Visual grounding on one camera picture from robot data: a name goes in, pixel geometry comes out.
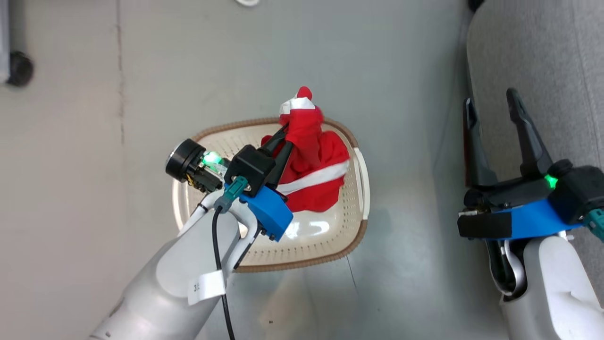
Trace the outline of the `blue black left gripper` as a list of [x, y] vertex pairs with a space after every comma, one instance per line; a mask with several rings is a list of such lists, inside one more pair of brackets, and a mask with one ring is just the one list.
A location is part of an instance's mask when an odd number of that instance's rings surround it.
[[293, 220], [287, 198], [277, 189], [294, 147], [285, 139], [288, 127], [284, 124], [259, 148], [245, 145], [231, 159], [188, 138], [169, 155], [166, 174], [207, 195], [224, 194], [224, 212], [236, 200], [247, 204], [261, 233], [279, 241]]

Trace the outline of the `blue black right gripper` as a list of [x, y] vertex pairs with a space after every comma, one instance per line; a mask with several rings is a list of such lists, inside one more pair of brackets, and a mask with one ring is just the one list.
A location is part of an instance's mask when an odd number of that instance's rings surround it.
[[[583, 173], [585, 166], [569, 161], [555, 164], [546, 150], [519, 92], [507, 88], [509, 116], [518, 135], [523, 177], [498, 182], [481, 140], [480, 121], [471, 98], [464, 105], [464, 163], [468, 190], [459, 213], [459, 235], [467, 239], [516, 240], [538, 238], [580, 228], [565, 222], [548, 198], [561, 181]], [[553, 174], [547, 173], [552, 166]]]

